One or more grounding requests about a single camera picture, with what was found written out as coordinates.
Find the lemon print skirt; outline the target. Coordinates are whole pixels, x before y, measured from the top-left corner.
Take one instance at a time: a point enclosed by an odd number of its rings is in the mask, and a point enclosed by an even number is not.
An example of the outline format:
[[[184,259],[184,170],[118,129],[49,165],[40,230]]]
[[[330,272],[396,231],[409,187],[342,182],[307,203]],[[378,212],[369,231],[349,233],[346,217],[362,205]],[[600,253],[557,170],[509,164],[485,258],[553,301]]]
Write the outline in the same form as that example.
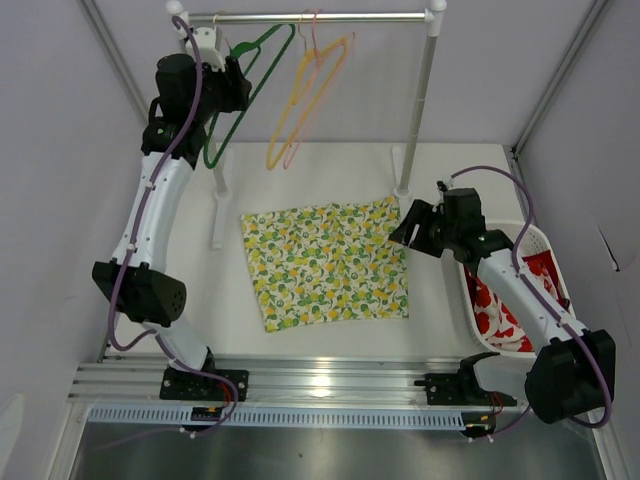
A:
[[[406,253],[389,236],[393,197],[240,218],[248,273],[269,333],[409,315]]]

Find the red poppy print skirt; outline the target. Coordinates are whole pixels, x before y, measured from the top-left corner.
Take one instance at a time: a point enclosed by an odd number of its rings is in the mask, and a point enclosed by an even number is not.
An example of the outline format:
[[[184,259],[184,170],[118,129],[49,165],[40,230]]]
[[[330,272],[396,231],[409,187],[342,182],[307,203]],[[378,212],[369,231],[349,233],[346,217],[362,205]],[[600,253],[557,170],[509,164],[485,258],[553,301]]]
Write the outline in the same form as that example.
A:
[[[544,289],[558,304],[567,308],[570,301],[564,295],[551,251],[544,250],[528,255],[523,260]],[[466,267],[463,268],[463,273],[470,298],[471,326],[476,328],[478,337],[498,351],[533,354],[534,349],[529,338],[499,297],[473,277]]]

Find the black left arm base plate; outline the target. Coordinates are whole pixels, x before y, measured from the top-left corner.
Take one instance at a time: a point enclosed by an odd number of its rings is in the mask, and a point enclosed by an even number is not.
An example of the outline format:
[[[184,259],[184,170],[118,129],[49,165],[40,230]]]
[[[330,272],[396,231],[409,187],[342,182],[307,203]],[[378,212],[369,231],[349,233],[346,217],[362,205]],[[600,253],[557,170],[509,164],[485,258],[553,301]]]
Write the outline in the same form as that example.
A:
[[[231,381],[238,391],[238,401],[244,402],[249,386],[247,370],[221,369],[216,374]],[[218,401],[233,398],[224,382],[167,367],[159,391],[162,400]]]

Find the yellow clothes hanger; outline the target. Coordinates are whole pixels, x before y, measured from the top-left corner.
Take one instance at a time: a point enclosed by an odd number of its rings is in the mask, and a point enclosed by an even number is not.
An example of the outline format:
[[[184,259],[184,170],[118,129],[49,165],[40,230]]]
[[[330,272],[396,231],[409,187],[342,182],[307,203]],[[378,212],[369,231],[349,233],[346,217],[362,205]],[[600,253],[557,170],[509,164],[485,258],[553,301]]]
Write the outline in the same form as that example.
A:
[[[305,136],[311,130],[320,106],[345,65],[354,33],[340,36],[325,47],[318,46],[315,33],[308,39],[298,32],[304,53],[277,127],[266,151],[266,168],[281,164],[288,169]]]

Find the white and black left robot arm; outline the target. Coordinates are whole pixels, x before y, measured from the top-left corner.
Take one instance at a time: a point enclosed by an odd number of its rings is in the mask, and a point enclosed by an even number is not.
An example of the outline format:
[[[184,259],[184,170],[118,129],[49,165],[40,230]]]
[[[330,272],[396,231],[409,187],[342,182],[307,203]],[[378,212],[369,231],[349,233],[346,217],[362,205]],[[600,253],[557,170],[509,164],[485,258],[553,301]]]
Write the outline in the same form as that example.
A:
[[[219,113],[244,112],[252,85],[229,55],[221,69],[188,54],[156,64],[158,95],[142,134],[141,175],[123,235],[106,262],[95,262],[92,279],[109,302],[110,345],[131,350],[153,337],[173,369],[184,371],[182,388],[197,400],[216,390],[210,348],[185,317],[187,289],[166,272],[167,250],[184,189]]]

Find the pink clothes hanger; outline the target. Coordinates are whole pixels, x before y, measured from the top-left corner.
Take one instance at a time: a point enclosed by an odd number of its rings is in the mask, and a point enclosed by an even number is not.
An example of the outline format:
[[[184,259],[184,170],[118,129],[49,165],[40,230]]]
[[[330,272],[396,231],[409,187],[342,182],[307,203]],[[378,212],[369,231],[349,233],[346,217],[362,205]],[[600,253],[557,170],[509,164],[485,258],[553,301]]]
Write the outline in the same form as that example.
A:
[[[304,53],[278,125],[279,128],[285,126],[290,114],[295,109],[299,110],[295,124],[279,153],[278,160],[284,169],[288,169],[293,163],[300,145],[320,112],[322,102],[345,66],[356,39],[356,33],[350,32],[320,47],[316,38],[319,13],[316,10],[312,18],[311,41],[298,29],[298,34],[303,39]]]

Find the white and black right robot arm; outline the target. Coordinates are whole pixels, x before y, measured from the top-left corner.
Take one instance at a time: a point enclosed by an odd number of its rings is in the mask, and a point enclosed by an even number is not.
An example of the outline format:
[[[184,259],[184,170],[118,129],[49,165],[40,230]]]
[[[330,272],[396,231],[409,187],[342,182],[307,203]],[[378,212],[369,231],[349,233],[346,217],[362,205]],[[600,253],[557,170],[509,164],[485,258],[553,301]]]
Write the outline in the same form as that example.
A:
[[[606,426],[613,412],[616,345],[604,330],[591,331],[540,285],[500,229],[490,229],[473,188],[442,192],[439,203],[411,203],[390,241],[439,258],[454,259],[496,294],[531,342],[527,361],[496,353],[468,357],[469,370],[456,380],[458,395],[479,403],[491,392],[528,403],[547,424],[569,419],[592,429]],[[600,409],[590,424],[583,415]]]

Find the white and silver clothes rack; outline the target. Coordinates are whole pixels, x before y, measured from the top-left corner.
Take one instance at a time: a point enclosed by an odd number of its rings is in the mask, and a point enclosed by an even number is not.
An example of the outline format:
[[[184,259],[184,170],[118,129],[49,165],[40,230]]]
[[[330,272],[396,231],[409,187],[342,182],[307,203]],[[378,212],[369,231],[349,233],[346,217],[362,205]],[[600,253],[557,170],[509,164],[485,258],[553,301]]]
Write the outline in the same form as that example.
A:
[[[412,194],[409,188],[413,163],[415,159],[418,136],[426,103],[427,89],[429,85],[435,48],[441,31],[444,13],[447,9],[445,1],[432,1],[422,13],[340,13],[324,14],[320,11],[314,14],[215,14],[211,17],[211,24],[207,27],[193,28],[191,22],[194,18],[184,9],[178,1],[169,1],[166,4],[169,15],[178,17],[182,23],[177,27],[177,32],[182,37],[189,33],[198,36],[200,52],[207,60],[213,62],[215,70],[228,72],[223,65],[223,57],[218,50],[219,31],[218,23],[223,24],[259,24],[264,23],[270,29],[259,39],[253,42],[244,42],[231,48],[229,53],[235,57],[241,57],[249,51],[261,50],[261,45],[272,35],[279,26],[291,25],[292,31],[298,33],[300,26],[310,23],[317,26],[319,23],[400,23],[419,22],[426,25],[426,40],[420,67],[416,98],[412,111],[409,137],[406,146],[392,149],[392,164],[394,168],[394,196],[400,201],[401,211],[408,211]],[[287,169],[303,141],[303,136],[308,133],[319,112],[320,103],[325,100],[328,89],[337,78],[338,73],[344,67],[350,49],[353,47],[355,35],[342,36],[324,49],[317,47],[317,41],[312,41],[312,47],[305,50],[299,63],[295,82],[289,94],[286,108],[283,111],[280,123],[269,143],[266,165],[269,170],[281,164]],[[204,148],[204,160],[213,169],[218,184],[215,193],[216,210],[212,233],[212,247],[222,247],[225,237],[226,220],[230,211],[232,193],[228,182],[231,179],[231,167],[233,155],[226,154],[225,149],[233,134],[228,133],[221,144],[213,141],[213,126],[207,130],[207,140]]]

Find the aluminium mounting rail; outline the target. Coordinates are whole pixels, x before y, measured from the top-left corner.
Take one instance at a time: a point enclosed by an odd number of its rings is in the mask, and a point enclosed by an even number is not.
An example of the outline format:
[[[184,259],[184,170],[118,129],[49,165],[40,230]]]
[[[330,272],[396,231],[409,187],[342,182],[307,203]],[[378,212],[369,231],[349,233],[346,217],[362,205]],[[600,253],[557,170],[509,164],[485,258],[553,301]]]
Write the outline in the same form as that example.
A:
[[[427,361],[318,358],[269,358],[220,355],[221,370],[246,370],[245,406],[316,408],[428,408],[423,386],[427,374],[452,374],[457,358]],[[160,401],[168,361],[162,355],[108,355],[81,364],[68,400],[74,403],[145,403]]]

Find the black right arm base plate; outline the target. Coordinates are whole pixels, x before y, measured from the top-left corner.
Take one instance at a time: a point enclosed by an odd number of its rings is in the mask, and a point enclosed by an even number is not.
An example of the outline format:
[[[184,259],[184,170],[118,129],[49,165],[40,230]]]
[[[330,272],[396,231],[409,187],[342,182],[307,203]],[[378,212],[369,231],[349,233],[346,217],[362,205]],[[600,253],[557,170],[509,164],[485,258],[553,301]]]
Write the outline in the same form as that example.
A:
[[[470,374],[427,373],[414,381],[426,395],[427,403],[435,406],[482,406],[514,407],[517,401],[506,394],[483,390]]]

